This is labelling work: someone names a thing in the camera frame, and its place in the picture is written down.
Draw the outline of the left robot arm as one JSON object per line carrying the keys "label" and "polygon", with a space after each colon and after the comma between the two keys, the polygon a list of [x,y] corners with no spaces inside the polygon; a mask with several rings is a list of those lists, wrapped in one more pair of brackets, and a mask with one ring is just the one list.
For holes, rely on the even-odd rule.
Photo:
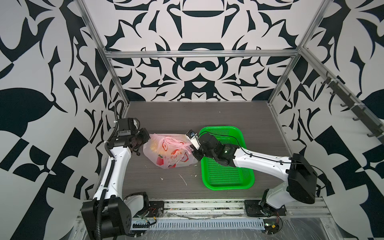
{"label": "left robot arm", "polygon": [[91,201],[84,202],[81,214],[92,240],[117,239],[131,235],[135,215],[144,214],[150,207],[146,192],[123,197],[123,184],[133,153],[150,139],[145,128],[134,135],[115,133],[106,143],[108,160],[100,185]]}

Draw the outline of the green plastic basket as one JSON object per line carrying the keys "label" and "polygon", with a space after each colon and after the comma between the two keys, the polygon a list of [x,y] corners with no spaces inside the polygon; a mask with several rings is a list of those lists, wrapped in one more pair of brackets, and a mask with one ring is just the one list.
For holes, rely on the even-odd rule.
{"label": "green plastic basket", "polygon": [[[243,133],[236,127],[204,127],[199,135],[210,133],[222,144],[234,144],[246,148]],[[253,170],[222,166],[215,160],[204,157],[201,160],[202,180],[212,191],[246,190],[255,183]]]}

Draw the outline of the pink knotted plastic bag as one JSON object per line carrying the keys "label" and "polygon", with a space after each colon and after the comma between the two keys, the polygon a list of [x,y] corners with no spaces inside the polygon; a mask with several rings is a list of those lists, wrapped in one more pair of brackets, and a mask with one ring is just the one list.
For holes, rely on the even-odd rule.
{"label": "pink knotted plastic bag", "polygon": [[157,167],[173,169],[198,163],[192,154],[192,146],[185,135],[151,134],[143,146],[143,153]]}

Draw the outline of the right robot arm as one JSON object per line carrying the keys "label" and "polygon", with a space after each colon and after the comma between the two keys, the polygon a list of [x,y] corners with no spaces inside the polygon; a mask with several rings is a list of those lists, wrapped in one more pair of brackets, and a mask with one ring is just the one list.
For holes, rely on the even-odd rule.
{"label": "right robot arm", "polygon": [[198,160],[207,157],[222,166],[252,169],[283,181],[277,187],[265,190],[259,202],[245,201],[247,216],[276,216],[287,203],[294,201],[308,205],[315,203],[318,174],[303,156],[278,157],[253,152],[239,145],[222,144],[210,132],[198,135],[189,131],[186,136]]}

